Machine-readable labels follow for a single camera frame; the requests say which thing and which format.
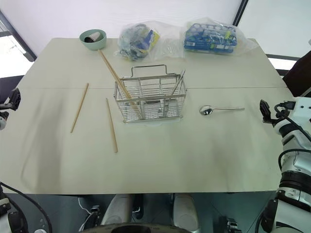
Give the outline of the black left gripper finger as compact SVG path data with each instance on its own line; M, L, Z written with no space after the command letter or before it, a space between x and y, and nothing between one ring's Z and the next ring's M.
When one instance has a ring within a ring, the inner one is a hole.
M20 90L18 88L15 88L11 91L11 94L9 96L9 108L11 110L16 111L19 107L19 104L21 102L21 94Z

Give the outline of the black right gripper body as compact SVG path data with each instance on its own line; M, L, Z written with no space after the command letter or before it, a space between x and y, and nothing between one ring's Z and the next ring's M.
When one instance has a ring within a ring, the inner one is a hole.
M295 107L295 101L284 101L274 106L276 119L272 119L272 126L275 127L280 122L291 124L294 121L289 118L291 110Z

